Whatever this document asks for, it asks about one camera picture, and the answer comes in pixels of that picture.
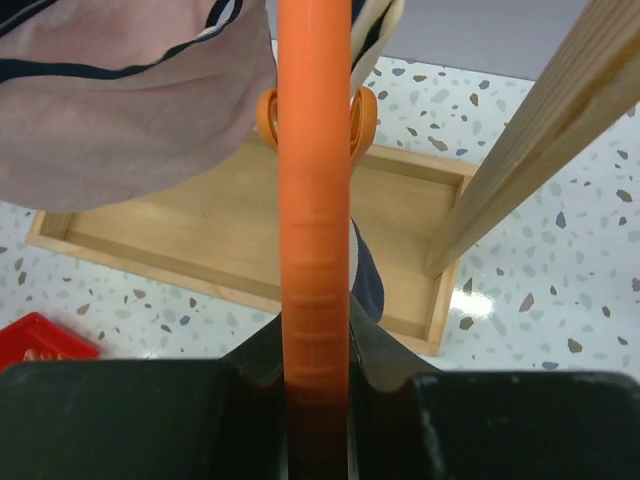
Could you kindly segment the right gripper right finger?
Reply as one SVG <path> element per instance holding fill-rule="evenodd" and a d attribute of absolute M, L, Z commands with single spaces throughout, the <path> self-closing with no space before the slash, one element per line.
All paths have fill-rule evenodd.
<path fill-rule="evenodd" d="M 635 479 L 639 385 L 608 371 L 442 371 L 350 307 L 360 479 Z"/>

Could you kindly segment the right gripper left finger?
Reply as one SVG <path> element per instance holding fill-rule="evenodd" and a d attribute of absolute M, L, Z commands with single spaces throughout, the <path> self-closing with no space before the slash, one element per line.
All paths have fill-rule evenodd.
<path fill-rule="evenodd" d="M 1 370 L 5 479 L 278 479 L 281 323 L 218 359 Z"/>

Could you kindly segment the orange clip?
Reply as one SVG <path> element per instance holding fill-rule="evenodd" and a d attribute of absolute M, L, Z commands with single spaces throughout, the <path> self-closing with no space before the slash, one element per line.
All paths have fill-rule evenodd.
<path fill-rule="evenodd" d="M 276 88 L 266 90 L 256 106 L 257 132 L 265 145 L 278 150 Z M 359 87 L 350 106 L 350 159 L 355 167 L 374 141 L 377 127 L 378 107 L 375 94 L 367 87 Z"/>

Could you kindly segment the orange hanger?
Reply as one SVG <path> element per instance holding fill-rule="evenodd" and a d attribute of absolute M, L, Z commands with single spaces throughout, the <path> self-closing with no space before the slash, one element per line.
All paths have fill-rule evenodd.
<path fill-rule="evenodd" d="M 281 322 L 288 474 L 348 475 L 347 1 L 278 5 Z"/>

